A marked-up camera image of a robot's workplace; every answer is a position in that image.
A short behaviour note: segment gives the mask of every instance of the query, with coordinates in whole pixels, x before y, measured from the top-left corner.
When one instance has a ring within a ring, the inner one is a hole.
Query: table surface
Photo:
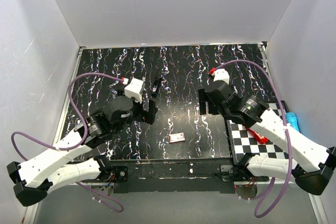
[[[197,90],[207,84],[210,69],[234,59],[251,60],[266,70],[257,44],[84,49],[77,75],[101,72],[119,78],[143,76],[145,103],[156,69],[163,66],[165,74],[156,98],[159,111],[153,125],[134,122],[106,144],[77,159],[100,154],[111,159],[232,157],[224,119],[199,114]],[[256,67],[235,63],[226,70],[238,94],[254,94],[264,101],[275,99],[267,79]],[[120,85],[106,78],[86,77],[75,84],[72,96],[87,117],[114,99]],[[70,106],[62,137],[78,120]],[[170,144],[169,135],[175,133],[184,133],[185,141]]]

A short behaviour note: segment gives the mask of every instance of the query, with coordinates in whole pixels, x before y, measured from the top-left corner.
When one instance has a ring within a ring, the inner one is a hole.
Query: gray wall
[[[87,47],[268,41],[290,0],[56,0]]]
[[[270,72],[304,135],[336,145],[336,0],[292,0],[268,44]],[[321,196],[336,223],[336,178]]]
[[[24,131],[52,143],[78,44],[55,0],[0,0],[0,223],[21,223],[6,165],[22,162],[10,142]],[[18,137],[33,157],[45,148]]]

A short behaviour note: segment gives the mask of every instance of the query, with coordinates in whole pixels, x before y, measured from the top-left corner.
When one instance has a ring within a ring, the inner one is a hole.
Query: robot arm
[[[102,156],[80,164],[66,164],[73,161],[75,157],[111,140],[113,134],[130,126],[133,121],[153,124],[157,108],[155,101],[149,99],[149,110],[143,109],[143,89],[143,81],[133,78],[124,90],[118,90],[118,96],[115,100],[90,115],[85,122],[76,125],[68,135],[55,145],[56,150],[48,149],[22,163],[10,163],[7,170],[15,184],[15,195],[22,205],[33,205],[44,199],[51,191],[74,182],[85,179],[106,181],[116,171],[123,171],[125,174],[126,167],[112,167],[110,162]],[[60,151],[60,148],[74,146],[82,140],[83,123],[88,126],[88,136],[83,144],[72,150]],[[123,181],[124,178],[118,179],[118,176],[115,176],[115,180]]]
[[[246,128],[268,138],[285,152],[288,151],[285,127],[281,118],[267,104],[255,96],[239,97],[229,83],[229,75],[224,69],[211,72],[213,81],[205,89],[198,91],[200,114],[208,112],[221,114],[225,119],[242,124]],[[321,195],[336,167],[335,147],[321,146],[301,133],[287,126],[291,138],[292,155],[296,162],[292,168],[291,180],[303,190]],[[232,178],[271,176],[285,179],[288,160],[245,154],[239,164],[229,174]]]

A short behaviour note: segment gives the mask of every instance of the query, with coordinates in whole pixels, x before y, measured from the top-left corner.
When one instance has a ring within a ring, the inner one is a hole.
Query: red object
[[[257,132],[254,132],[251,129],[247,129],[247,130],[252,134],[252,136],[257,140],[257,142],[259,144],[266,144],[267,143],[268,138],[266,138],[264,136],[260,136]]]
[[[215,72],[215,68],[213,68],[212,70],[210,70],[209,74],[213,74]]]

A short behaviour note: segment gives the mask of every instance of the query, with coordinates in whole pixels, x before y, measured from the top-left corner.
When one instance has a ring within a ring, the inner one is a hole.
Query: black and white checkerboard
[[[278,116],[281,116],[281,110],[278,103],[269,103],[268,105]],[[282,105],[285,108],[285,111],[288,112],[284,101],[282,101]],[[227,120],[226,124],[235,164],[241,160],[245,153],[256,153],[260,156],[288,159],[288,154],[271,141],[268,141],[266,144],[259,144],[241,124],[233,123],[231,120]]]

